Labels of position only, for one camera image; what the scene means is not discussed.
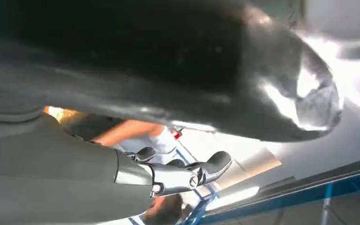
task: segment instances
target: blue metal frame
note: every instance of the blue metal frame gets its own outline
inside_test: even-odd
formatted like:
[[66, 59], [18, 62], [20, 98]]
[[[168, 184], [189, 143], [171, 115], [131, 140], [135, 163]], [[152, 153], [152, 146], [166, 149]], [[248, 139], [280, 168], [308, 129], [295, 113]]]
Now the blue metal frame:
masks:
[[[180, 156], [180, 158], [182, 158], [184, 160], [184, 162], [186, 164], [190, 164], [190, 162], [184, 157], [184, 155], [179, 150], [176, 150], [176, 153]], [[209, 184], [204, 185], [204, 186], [210, 191], [211, 194], [209, 196], [203, 198], [202, 195], [197, 190], [194, 190], [194, 192], [200, 198], [200, 202], [193, 209], [190, 216], [188, 216], [188, 218], [181, 225], [196, 225], [196, 224], [198, 224], [199, 221], [202, 219], [202, 217], [205, 215], [206, 207], [208, 206], [208, 204], [211, 203], [216, 197], [218, 197], [217, 193], [213, 190], [213, 188]]]
[[324, 198], [346, 195], [360, 191], [360, 175], [344, 180], [338, 180], [329, 184], [305, 189], [299, 192], [277, 197], [271, 200], [257, 202], [251, 205], [238, 207], [233, 210], [203, 217], [199, 224], [212, 224], [229, 219], [246, 217], [253, 214], [277, 210], [289, 206], [309, 203]]

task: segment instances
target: ceiling light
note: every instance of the ceiling light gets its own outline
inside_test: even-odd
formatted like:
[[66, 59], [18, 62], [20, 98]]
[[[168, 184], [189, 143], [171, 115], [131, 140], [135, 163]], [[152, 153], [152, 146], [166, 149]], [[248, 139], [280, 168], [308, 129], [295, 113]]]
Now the ceiling light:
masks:
[[221, 198], [217, 198], [215, 200], [213, 200], [207, 207], [206, 207], [206, 211], [209, 210], [213, 210], [225, 205], [229, 205], [235, 202], [239, 202], [241, 200], [250, 198], [255, 196], [258, 192], [259, 192], [260, 187], [256, 186], [256, 187], [250, 187], [247, 189], [244, 189], [242, 191], [233, 193], [231, 195], [227, 195]]

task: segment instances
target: person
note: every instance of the person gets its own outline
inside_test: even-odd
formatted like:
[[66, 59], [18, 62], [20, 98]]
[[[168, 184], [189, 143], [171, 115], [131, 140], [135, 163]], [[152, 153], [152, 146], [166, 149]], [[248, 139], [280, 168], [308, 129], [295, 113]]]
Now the person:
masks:
[[[175, 154], [176, 140], [161, 124], [80, 114], [80, 118], [74, 116], [62, 125], [73, 135], [124, 152], [138, 152], [144, 147], [153, 147], [157, 152], [151, 160], [154, 163], [167, 164]], [[180, 194], [155, 197], [144, 214], [122, 219], [122, 222], [129, 220], [132, 224], [141, 224], [142, 221], [145, 225], [173, 225], [181, 217], [182, 205]]]

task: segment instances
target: person's arm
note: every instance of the person's arm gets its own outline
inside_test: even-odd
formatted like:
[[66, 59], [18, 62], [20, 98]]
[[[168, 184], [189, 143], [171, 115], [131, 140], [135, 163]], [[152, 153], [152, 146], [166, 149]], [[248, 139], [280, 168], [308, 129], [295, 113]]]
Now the person's arm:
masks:
[[158, 136], [163, 129], [164, 126], [160, 124], [127, 120], [99, 135], [93, 141], [104, 146], [113, 146], [125, 139], [139, 135], [149, 134], [151, 136]]

